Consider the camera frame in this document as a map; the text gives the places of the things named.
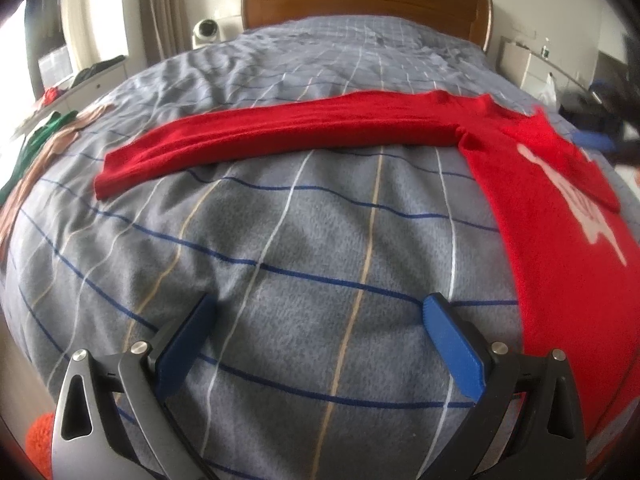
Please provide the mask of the green garment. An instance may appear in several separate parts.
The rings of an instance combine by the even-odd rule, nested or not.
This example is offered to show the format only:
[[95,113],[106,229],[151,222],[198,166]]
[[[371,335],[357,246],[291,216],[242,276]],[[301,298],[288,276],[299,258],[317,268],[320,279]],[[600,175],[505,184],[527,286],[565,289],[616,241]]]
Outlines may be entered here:
[[38,128],[30,137],[23,142],[21,151],[18,153],[15,166],[13,168],[11,177],[2,186],[0,193],[1,205],[6,203],[10,193],[16,187],[19,180],[24,177],[26,170],[34,161],[35,157],[39,154],[43,147],[43,144],[50,139],[55,133],[60,131],[65,126],[68,126],[73,122],[78,115],[77,110],[62,115],[59,112],[54,112],[48,121],[40,128]]

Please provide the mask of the white bedside desk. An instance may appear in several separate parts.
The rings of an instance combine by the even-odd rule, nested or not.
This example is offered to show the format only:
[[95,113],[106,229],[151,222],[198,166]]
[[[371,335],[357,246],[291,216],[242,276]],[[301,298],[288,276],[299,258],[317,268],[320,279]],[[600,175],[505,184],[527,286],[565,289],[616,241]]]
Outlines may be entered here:
[[497,70],[501,76],[536,100],[547,74],[551,72],[556,82],[559,108],[563,96],[572,93],[585,96],[588,92],[588,84],[579,78],[570,76],[556,64],[544,60],[539,53],[506,38],[503,38],[500,47]]

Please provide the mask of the black jacket on chair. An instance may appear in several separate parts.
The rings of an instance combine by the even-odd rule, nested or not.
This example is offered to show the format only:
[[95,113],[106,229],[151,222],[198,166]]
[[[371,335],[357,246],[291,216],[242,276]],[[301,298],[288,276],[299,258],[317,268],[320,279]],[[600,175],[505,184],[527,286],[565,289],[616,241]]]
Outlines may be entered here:
[[639,132],[639,40],[623,36],[627,62],[600,53],[587,89],[567,90],[560,115],[575,130],[570,140],[597,151],[612,165],[639,167],[639,136],[625,138],[625,127]]

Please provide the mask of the pink beige garment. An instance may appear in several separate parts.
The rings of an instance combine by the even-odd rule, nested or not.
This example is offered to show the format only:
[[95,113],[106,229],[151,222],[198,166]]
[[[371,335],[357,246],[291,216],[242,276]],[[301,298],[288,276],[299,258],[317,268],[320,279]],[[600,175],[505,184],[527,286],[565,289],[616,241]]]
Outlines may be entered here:
[[10,238],[14,229],[18,211],[24,205],[26,198],[37,181],[61,157],[66,150],[80,137],[81,131],[92,125],[96,120],[114,107],[112,103],[99,104],[90,110],[78,112],[76,119],[68,126],[50,137],[32,164],[26,170],[24,177],[18,181],[10,193],[6,203],[1,205],[1,269],[6,268]]

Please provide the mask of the small white fan heater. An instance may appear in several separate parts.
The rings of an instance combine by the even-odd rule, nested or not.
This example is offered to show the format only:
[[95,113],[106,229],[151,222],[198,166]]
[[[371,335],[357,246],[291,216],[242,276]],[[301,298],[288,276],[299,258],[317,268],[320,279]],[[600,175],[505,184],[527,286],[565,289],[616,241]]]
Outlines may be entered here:
[[219,39],[219,33],[219,25],[212,18],[198,21],[192,29],[192,48],[198,49],[214,44]]

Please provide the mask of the white low dresser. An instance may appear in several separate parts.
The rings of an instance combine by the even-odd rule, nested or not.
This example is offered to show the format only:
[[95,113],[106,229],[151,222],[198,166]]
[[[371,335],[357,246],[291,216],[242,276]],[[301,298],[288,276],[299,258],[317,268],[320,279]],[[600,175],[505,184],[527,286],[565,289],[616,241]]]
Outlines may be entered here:
[[62,115],[72,110],[78,110],[78,112],[80,112],[118,87],[126,79],[126,60],[123,58],[120,62],[89,77],[76,87],[68,89],[51,104],[35,112],[32,117],[29,117],[23,122],[21,127],[18,127],[14,131],[14,138],[19,138],[20,136],[24,136],[24,134],[32,132],[32,130],[41,125],[54,112]]

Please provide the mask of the green water bottle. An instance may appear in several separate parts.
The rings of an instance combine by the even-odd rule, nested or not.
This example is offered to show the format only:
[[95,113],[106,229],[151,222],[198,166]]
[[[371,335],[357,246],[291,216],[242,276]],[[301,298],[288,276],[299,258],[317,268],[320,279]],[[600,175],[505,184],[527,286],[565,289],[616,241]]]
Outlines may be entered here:
[[540,48],[540,55],[544,60],[548,60],[550,55],[549,44],[550,44],[549,38],[548,37],[544,38],[544,43]]

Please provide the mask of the orange trousers of person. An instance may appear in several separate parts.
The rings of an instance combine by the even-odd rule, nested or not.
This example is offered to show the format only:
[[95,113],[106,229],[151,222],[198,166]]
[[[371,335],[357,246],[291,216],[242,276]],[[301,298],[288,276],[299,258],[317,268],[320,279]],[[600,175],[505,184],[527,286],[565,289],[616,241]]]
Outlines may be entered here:
[[27,430],[25,452],[34,466],[47,480],[53,479],[52,472],[52,432],[54,413],[39,416]]

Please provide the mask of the grey plaid bed duvet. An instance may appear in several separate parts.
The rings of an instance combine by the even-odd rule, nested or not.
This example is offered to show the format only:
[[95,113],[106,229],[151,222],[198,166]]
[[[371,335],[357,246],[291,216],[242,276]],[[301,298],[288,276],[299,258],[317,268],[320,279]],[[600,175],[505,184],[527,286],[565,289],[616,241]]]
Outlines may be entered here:
[[[94,180],[109,152],[175,120],[437,90],[543,112],[574,144],[575,127],[475,44],[382,16],[251,30],[168,58],[85,108],[114,105],[37,181],[1,269],[3,316],[54,417],[75,351],[123,352],[210,295],[214,327],[166,405],[212,479],[423,479],[474,406],[427,335],[427,296],[444,296],[490,342],[551,352],[524,348],[506,248],[456,148],[233,159],[106,200]],[[638,200],[602,154],[579,149],[639,246]],[[638,477],[639,405],[626,419],[583,479],[613,468]]]

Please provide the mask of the beige curtain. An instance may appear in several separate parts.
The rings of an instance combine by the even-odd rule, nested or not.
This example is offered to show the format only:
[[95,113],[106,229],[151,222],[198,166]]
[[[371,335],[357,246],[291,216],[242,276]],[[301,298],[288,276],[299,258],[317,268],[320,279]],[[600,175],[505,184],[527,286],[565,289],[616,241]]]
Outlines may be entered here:
[[149,65],[191,49],[186,0],[140,0],[140,15]]

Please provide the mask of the red knit sweater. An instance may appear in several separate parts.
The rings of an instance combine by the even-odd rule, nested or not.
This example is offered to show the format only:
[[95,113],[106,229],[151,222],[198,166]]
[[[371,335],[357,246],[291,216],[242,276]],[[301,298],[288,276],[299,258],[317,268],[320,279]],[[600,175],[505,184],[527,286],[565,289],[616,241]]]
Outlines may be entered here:
[[109,152],[94,192],[106,200],[213,162],[392,144],[463,156],[506,248],[524,348],[567,353],[587,434],[580,462],[609,456],[639,405],[639,246],[598,165],[543,112],[437,90],[201,114]]

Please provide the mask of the white plastic bag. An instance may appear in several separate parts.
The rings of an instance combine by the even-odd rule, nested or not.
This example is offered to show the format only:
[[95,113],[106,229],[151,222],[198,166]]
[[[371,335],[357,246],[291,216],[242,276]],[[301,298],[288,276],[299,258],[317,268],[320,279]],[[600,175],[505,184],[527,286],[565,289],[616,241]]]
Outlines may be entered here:
[[538,93],[538,101],[544,104],[549,110],[555,112],[559,109],[558,92],[556,91],[556,82],[553,74],[549,72],[546,81]]

